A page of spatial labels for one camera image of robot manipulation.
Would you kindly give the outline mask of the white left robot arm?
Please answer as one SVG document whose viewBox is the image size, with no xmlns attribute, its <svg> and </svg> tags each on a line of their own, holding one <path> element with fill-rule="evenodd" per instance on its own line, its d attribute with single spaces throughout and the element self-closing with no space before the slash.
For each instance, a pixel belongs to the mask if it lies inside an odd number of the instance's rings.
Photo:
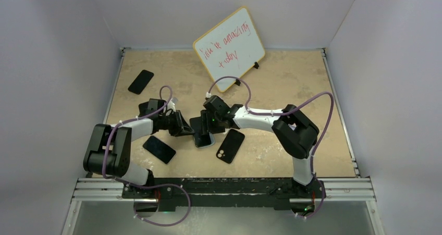
<svg viewBox="0 0 442 235">
<path fill-rule="evenodd" d="M 193 135 L 194 130 L 172 102 L 150 99 L 139 105 L 139 113 L 140 117 L 115 125 L 95 125 L 83 159 L 83 168 L 93 174 L 134 184 L 135 191 L 141 197 L 148 198 L 155 193 L 153 173 L 131 162 L 132 142 L 142 137 L 152 137 L 160 130 L 167 130 L 172 137 Z"/>
</svg>

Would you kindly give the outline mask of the black phone under left arm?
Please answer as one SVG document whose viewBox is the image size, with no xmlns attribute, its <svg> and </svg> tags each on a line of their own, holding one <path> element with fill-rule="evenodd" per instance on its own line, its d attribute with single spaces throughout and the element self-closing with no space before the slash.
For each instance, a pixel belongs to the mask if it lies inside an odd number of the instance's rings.
<svg viewBox="0 0 442 235">
<path fill-rule="evenodd" d="M 138 109 L 139 109 L 139 117 L 147 115 L 150 112 L 149 102 L 144 102 L 139 104 Z"/>
</svg>

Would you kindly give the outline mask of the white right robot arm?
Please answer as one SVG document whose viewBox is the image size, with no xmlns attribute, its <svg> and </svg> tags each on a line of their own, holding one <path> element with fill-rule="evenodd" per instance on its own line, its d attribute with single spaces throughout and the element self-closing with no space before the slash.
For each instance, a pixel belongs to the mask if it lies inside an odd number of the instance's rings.
<svg viewBox="0 0 442 235">
<path fill-rule="evenodd" d="M 293 186 L 297 196 L 305 197 L 313 190 L 313 151 L 319 140 L 319 128 L 295 105 L 275 110 L 229 106 L 221 97 L 206 94 L 203 103 L 206 120 L 203 127 L 211 133 L 226 129 L 256 129 L 273 133 L 293 161 Z"/>
</svg>

